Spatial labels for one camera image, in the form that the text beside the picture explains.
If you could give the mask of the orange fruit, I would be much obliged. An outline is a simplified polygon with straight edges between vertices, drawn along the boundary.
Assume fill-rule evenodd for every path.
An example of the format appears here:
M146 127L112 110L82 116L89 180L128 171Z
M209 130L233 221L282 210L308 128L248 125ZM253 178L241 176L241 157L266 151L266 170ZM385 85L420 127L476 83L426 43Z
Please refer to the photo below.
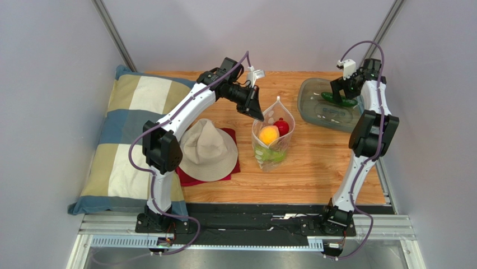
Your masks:
M263 127L258 135L258 139L266 146L271 145L275 140L279 138L279 129L275 125Z

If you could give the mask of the clear polka dot zip bag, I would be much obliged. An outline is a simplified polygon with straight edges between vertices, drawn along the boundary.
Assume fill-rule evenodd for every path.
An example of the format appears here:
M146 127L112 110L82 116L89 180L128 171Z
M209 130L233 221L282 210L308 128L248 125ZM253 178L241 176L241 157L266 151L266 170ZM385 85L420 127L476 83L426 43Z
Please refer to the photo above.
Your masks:
M288 148L291 144L292 140L292 135L296 126L296 121L291 114L291 112L284 106L284 104L281 102L280 96L277 96L275 103L271 105L268 109L266 109L263 112L264 120L258 121L255 120L252 124L252 131L251 131L251 138L252 138L252 149L254 153L254 147L256 145L260 145L262 147L267 147L270 150L277 150L277 151L282 151L286 150L288 151ZM275 121L277 121L279 118L283 118L286 122L288 122L290 131L288 134L286 134L283 137L280 137L279 139L275 140L271 145L266 146L264 145L259 139L258 135L260 130L265 127L265 126L271 126ZM256 159L256 162L258 163L259 168L262 171L269 172L277 168L281 163L274 163L272 161L258 161Z

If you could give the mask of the red strawberry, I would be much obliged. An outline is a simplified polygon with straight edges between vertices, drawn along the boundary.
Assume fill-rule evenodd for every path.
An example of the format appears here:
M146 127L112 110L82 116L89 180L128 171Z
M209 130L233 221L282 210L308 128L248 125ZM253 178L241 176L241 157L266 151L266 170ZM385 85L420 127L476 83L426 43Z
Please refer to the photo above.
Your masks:
M279 118L277 121L273 123L273 125L278 128L280 137L285 136L290 131L288 122L286 122L283 118Z

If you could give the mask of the green artichoke toy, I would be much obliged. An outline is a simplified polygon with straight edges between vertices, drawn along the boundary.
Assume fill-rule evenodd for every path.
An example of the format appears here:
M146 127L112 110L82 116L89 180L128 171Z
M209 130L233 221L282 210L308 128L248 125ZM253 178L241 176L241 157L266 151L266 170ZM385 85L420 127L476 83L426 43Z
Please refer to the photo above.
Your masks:
M267 147L256 145L254 147L254 154L258 161L266 162L272 160L273 152Z

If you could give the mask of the green apple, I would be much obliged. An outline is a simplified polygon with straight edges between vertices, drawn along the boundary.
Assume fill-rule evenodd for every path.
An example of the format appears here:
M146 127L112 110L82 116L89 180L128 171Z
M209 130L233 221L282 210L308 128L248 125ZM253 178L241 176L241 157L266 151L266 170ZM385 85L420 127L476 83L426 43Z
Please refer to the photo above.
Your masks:
M270 159L274 163L281 163L286 158L286 155L287 155L286 150L282 150L282 151L271 150Z

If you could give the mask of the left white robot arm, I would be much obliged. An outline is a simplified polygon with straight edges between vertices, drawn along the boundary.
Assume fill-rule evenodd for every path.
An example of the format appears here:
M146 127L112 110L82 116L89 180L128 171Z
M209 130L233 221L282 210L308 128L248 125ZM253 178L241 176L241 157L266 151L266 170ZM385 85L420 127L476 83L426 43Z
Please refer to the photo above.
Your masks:
M256 81L265 77L265 72L249 66L246 84L242 86L237 80L243 72L241 62L225 58L220 67L205 71L197 78L176 108L158 122L144 124L142 152L151 169L151 187L144 213L137 217L136 232L164 233L175 219L188 220L187 216L172 215L171 187L174 171L183 158L181 137L206 108L225 98L237 105L239 113L259 121L264 119Z

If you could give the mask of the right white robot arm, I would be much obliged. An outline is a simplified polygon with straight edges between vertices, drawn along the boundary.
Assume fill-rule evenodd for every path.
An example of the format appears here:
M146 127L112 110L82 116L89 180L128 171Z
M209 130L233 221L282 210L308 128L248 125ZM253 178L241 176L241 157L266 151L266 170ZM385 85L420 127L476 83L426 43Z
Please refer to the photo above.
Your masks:
M338 191L324 207L320 229L325 234L342 234L350 226L356 200L364 180L376 161L385 155L399 126L386 101L386 79L378 59L366 59L357 67L351 59L339 60L342 77L332 81L333 101L342 104L360 96L364 110L351 133L352 154Z

